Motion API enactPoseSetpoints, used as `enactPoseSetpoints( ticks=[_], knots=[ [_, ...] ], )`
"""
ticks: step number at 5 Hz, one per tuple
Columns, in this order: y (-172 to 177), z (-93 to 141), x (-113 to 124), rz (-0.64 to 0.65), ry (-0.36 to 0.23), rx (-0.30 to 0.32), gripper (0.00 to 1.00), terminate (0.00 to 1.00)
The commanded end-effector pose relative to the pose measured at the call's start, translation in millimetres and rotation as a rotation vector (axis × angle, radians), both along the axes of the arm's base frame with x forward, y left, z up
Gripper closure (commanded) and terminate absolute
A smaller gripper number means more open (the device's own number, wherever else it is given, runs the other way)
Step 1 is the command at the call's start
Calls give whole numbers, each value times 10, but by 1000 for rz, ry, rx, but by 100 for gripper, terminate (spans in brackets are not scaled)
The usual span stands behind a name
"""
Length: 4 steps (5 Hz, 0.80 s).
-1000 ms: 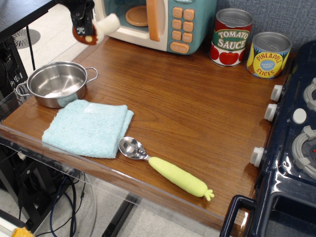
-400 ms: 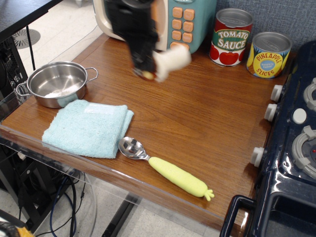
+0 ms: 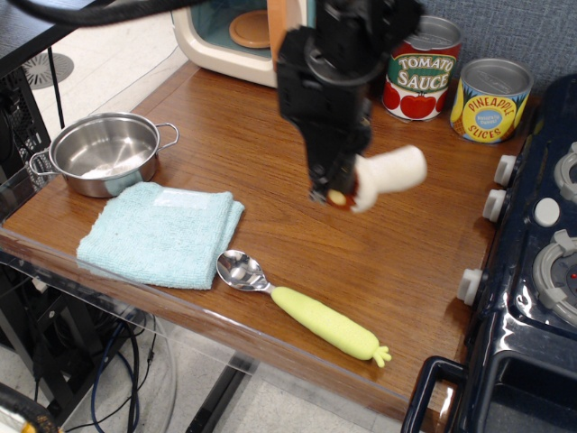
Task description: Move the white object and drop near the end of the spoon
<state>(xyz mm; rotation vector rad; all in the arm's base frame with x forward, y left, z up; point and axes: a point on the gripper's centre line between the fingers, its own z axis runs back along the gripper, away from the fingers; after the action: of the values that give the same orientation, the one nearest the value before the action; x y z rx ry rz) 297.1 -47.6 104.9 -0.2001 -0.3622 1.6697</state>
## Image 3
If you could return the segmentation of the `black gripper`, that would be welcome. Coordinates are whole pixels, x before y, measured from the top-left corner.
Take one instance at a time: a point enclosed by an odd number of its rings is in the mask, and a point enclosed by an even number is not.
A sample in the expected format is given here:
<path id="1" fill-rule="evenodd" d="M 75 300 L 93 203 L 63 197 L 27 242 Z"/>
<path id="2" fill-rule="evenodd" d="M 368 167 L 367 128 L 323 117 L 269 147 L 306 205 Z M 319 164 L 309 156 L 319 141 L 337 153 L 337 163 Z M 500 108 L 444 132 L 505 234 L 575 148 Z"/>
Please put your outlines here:
<path id="1" fill-rule="evenodd" d="M 313 70 L 314 30 L 286 33 L 277 61 L 280 115 L 293 124 L 306 146 L 309 198 L 326 204 L 331 189 L 352 194 L 356 154 L 371 140 L 371 103 L 364 85 L 341 86 Z"/>

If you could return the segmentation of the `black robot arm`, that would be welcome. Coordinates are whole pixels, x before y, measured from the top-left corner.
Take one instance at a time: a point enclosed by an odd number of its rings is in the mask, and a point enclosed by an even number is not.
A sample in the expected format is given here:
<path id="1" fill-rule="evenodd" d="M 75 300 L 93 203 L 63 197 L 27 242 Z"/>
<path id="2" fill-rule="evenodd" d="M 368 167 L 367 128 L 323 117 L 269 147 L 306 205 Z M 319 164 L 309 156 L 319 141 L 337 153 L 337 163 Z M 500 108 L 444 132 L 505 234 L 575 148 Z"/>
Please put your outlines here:
<path id="1" fill-rule="evenodd" d="M 376 193 L 359 169 L 371 142 L 371 82 L 417 30 L 417 1 L 319 1 L 316 23 L 287 31 L 277 58 L 281 116 L 306 145 L 310 197 L 360 212 Z"/>

